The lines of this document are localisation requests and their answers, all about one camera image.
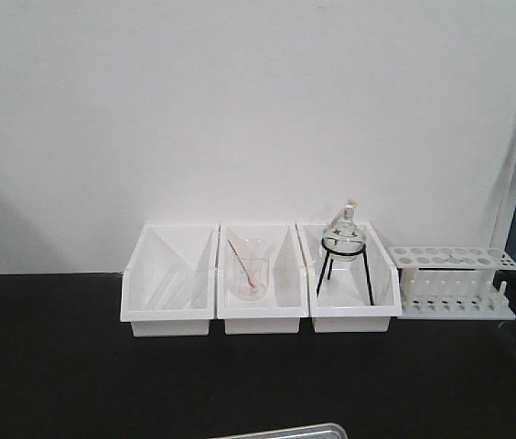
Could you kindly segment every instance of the test tube rack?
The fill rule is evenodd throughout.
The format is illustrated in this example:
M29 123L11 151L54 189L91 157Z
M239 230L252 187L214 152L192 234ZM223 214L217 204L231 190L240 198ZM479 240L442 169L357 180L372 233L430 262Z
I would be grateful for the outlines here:
M403 319L514 320L504 292L492 284L497 270L516 270L499 249L391 247L401 271Z

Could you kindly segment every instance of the white plastic bin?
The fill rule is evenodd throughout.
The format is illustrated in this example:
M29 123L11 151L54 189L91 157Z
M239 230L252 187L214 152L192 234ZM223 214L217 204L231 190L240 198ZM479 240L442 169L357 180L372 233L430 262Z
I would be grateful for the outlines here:
M122 281L120 320L136 337L209 333L218 236L218 226L144 226Z
M264 240L275 245L270 256L270 282L266 296L243 300L233 291L236 261L229 233L240 239ZM222 225L218 263L218 318L226 334L276 334L298 332L301 317L308 316L306 268L293 225Z
M325 259L321 235L326 224L297 224L306 259L309 308L315 332L382 332L391 316L402 313L398 272L373 227L359 223L367 235L374 306L370 305L362 256L353 262L334 261L331 279L324 279L317 296L317 281Z

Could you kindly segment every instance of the white wall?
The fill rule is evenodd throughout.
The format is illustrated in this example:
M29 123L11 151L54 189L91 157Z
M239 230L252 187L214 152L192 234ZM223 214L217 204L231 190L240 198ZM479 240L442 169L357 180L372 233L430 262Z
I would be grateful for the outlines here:
M515 1L0 1L0 273L121 271L145 221L487 245Z

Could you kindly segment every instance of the black metal ring stand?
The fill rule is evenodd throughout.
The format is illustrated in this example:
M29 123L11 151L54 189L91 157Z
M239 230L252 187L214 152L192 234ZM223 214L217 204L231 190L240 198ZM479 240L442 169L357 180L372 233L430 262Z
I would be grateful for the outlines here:
M323 282L323 276L325 275L325 269L328 266L330 254L337 254L337 256L358 256L359 254L362 254L364 257L364 268L366 269L366 284L368 285L368 296L370 298L370 305L374 305L374 298L371 293L370 270L368 269L368 255L366 254L366 244L364 244L364 246L358 252L355 253L342 253L328 249L325 246L325 240L321 240L321 246L325 249L327 253L325 254L325 261L323 262L323 268L321 268L319 282L317 283L317 295L319 295L319 289L321 288L321 283ZM331 262L329 263L328 280L331 279L331 270L333 270L333 259L331 259Z

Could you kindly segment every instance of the stainless steel tray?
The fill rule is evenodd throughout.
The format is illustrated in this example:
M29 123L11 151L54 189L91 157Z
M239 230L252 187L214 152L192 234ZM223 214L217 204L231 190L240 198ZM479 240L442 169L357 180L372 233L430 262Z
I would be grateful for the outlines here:
M287 428L271 432L239 434L213 439L348 439L345 430L336 423L321 423L306 427Z

